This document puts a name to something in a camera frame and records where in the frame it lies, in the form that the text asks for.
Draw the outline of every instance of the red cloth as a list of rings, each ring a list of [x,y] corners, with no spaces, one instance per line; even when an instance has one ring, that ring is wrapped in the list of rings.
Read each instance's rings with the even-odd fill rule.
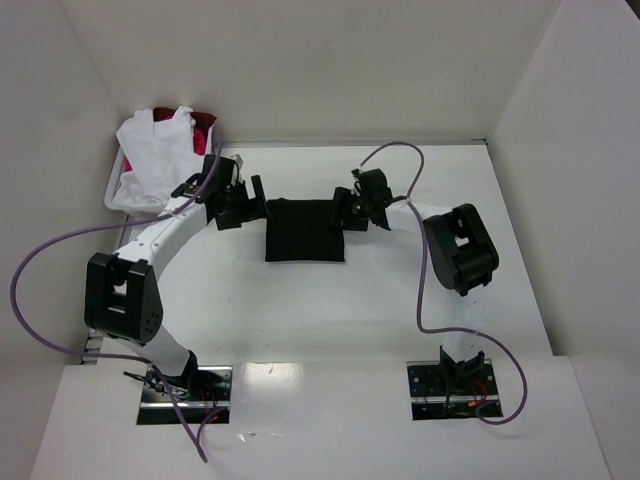
[[[162,120],[169,120],[173,118],[175,109],[167,107],[156,107],[153,109],[153,121],[161,122]],[[193,151],[198,155],[204,155],[207,153],[207,135],[209,129],[216,121],[216,116],[210,113],[204,112],[191,112],[191,118],[196,121],[195,128],[193,129]],[[127,157],[124,157],[124,171],[130,172],[133,170]]]

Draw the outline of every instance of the white wall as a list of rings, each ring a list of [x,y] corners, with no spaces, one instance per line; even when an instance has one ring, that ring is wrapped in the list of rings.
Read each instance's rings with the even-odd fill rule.
[[[101,197],[118,115],[54,1],[0,4],[0,65],[0,476],[20,480],[31,471],[68,359],[21,330],[9,306],[9,281],[42,241],[114,219]],[[28,269],[20,299],[38,331],[82,346],[85,265],[112,242],[75,240]]]
[[[640,21],[562,0],[489,150],[546,328],[612,477],[640,471]]]
[[[123,115],[231,140],[486,138],[557,0],[60,0]]]

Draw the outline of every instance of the black cloth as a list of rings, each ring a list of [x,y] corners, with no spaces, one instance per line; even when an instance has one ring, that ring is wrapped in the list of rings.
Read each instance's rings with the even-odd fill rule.
[[[344,235],[331,226],[332,200],[267,202],[267,262],[344,262]]]

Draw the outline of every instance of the cable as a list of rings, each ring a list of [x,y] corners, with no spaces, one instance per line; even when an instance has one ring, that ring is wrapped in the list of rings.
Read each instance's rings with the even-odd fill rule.
[[[389,142],[386,143],[384,145],[382,145],[381,147],[376,148],[373,152],[371,152],[361,163],[360,166],[362,167],[365,163],[367,163],[369,160],[371,160],[371,158],[377,154],[380,150],[383,150],[387,147],[391,147],[391,146],[397,146],[397,145],[401,145],[401,146],[406,146],[409,148],[414,149],[416,152],[418,152],[418,154],[420,155],[420,168],[418,169],[418,172],[416,173],[416,176],[414,177],[413,181],[411,182],[411,185],[409,186],[409,189],[407,190],[407,205],[409,205],[409,208],[411,209],[411,211],[413,212],[413,214],[416,216],[416,220],[418,221],[418,224],[420,225],[420,236],[422,238],[422,264],[420,267],[420,282],[419,282],[419,286],[418,286],[418,300],[416,302],[416,324],[418,326],[418,330],[420,330],[422,333],[425,333],[427,335],[434,335],[434,334],[438,334],[438,333],[454,333],[454,332],[459,332],[459,333],[468,333],[470,335],[477,335],[478,337],[484,338],[489,340],[490,342],[494,343],[495,345],[497,345],[498,347],[500,347],[500,349],[509,357],[509,359],[513,362],[513,364],[515,365],[516,369],[518,370],[518,373],[520,374],[520,378],[522,380],[522,400],[520,400],[520,405],[518,405],[518,408],[516,408],[515,412],[513,412],[509,417],[504,418],[502,420],[487,420],[486,418],[481,416],[481,411],[483,408],[487,407],[488,405],[492,405],[497,403],[497,400],[490,400],[490,401],[486,401],[483,402],[482,404],[480,404],[477,408],[476,408],[476,416],[478,417],[478,419],[483,422],[486,423],[488,425],[504,425],[506,423],[509,423],[513,420],[515,420],[516,417],[518,417],[518,415],[520,415],[520,413],[522,413],[522,410],[524,410],[524,406],[527,403],[527,398],[529,396],[529,385],[527,383],[527,377],[524,373],[524,370],[522,370],[522,366],[520,365],[520,362],[518,362],[518,359],[513,355],[513,353],[511,353],[511,351],[502,343],[500,342],[497,338],[484,333],[484,332],[480,332],[477,330],[473,330],[471,328],[465,328],[465,327],[441,327],[441,328],[425,328],[422,325],[422,300],[424,297],[424,288],[425,288],[425,283],[426,283],[426,279],[427,279],[427,265],[429,262],[429,243],[427,240],[427,232],[424,228],[424,224],[422,223],[422,216],[420,215],[420,212],[418,212],[418,209],[415,207],[415,205],[413,204],[413,202],[411,201],[411,193],[413,192],[414,187],[416,186],[416,184],[418,183],[418,180],[420,179],[420,175],[422,174],[422,170],[424,167],[424,153],[422,152],[422,150],[414,145],[413,143],[409,143],[409,142]]]
[[[96,352],[84,352],[84,351],[76,352],[68,348],[62,347],[60,345],[56,345],[55,343],[47,340],[46,338],[41,336],[38,332],[36,332],[33,328],[31,328],[31,325],[29,325],[26,318],[22,314],[22,311],[20,310],[20,306],[18,305],[18,281],[20,280],[20,276],[22,275],[22,272],[24,271],[24,269],[31,262],[31,260],[33,260],[36,257],[36,255],[43,252],[47,248],[62,242],[63,240],[78,237],[80,235],[85,235],[88,233],[102,232],[106,230],[115,230],[118,228],[135,227],[139,225],[147,225],[151,223],[161,222],[163,220],[167,220],[183,212],[187,207],[189,207],[193,202],[195,202],[200,195],[202,195],[205,188],[207,187],[207,185],[209,184],[209,182],[211,181],[211,179],[213,178],[213,176],[215,175],[216,171],[220,166],[220,157],[222,153],[222,133],[218,127],[213,128],[213,143],[216,145],[216,148],[214,153],[215,160],[213,162],[213,166],[211,167],[211,170],[205,177],[200,187],[198,187],[194,195],[191,198],[187,199],[187,201],[185,201],[178,208],[176,208],[170,213],[160,215],[159,217],[152,218],[152,219],[136,220],[134,222],[116,223],[112,225],[98,225],[95,227],[87,227],[87,228],[82,228],[82,229],[75,230],[73,232],[65,233],[64,235],[60,235],[55,238],[52,238],[51,240],[48,240],[44,242],[42,245],[39,245],[36,248],[34,248],[22,260],[22,262],[20,262],[20,264],[18,265],[18,268],[16,268],[16,271],[13,274],[13,278],[11,279],[11,287],[9,289],[9,297],[11,299],[11,308],[13,309],[13,313],[18,319],[18,322],[20,323],[22,328],[26,330],[26,332],[29,335],[31,335],[36,341],[38,341],[45,347],[48,347],[51,350],[55,350],[56,352],[63,353],[65,355],[70,355],[73,357],[117,358],[120,360],[132,360],[135,362],[141,362],[146,365],[149,365],[158,374],[158,377],[164,384],[165,391],[169,395],[169,398],[171,399],[171,403],[173,404],[173,408],[176,411],[178,420],[180,420],[180,423],[182,424],[183,428],[187,432],[187,435],[195,445],[196,450],[198,451],[198,455],[200,455],[200,458],[205,463],[207,463],[208,461],[207,456],[205,455],[204,450],[202,450],[202,447],[200,446],[200,442],[198,438],[196,438],[196,436],[193,434],[193,432],[191,431],[191,428],[189,427],[187,421],[185,420],[184,415],[182,414],[182,411],[178,406],[176,397],[172,392],[169,382],[167,381],[167,378],[162,374],[159,368],[153,365],[151,361],[143,357],[138,357],[135,355],[121,355],[121,354],[114,354],[114,353],[96,353]]]

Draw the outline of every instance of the white table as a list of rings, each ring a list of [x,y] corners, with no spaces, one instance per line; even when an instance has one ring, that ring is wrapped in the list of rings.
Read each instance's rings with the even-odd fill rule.
[[[268,198],[331,198],[371,147],[237,148]],[[200,463],[180,426],[137,427],[140,387],[125,364],[67,367],[33,478],[608,478],[571,365],[553,357],[486,147],[424,147],[416,201],[473,203],[500,255],[484,329],[521,359],[530,401],[513,424],[412,422],[406,362],[437,359],[441,337],[415,327],[419,238],[346,233],[345,265],[264,263],[264,221],[205,229],[167,267],[165,325],[201,364],[233,364],[231,423],[208,427]],[[412,150],[372,160],[396,195]],[[450,321],[441,287],[424,322]],[[120,351],[107,341],[104,350]],[[502,405],[521,385],[487,345]],[[137,366],[126,365],[130,370]]]

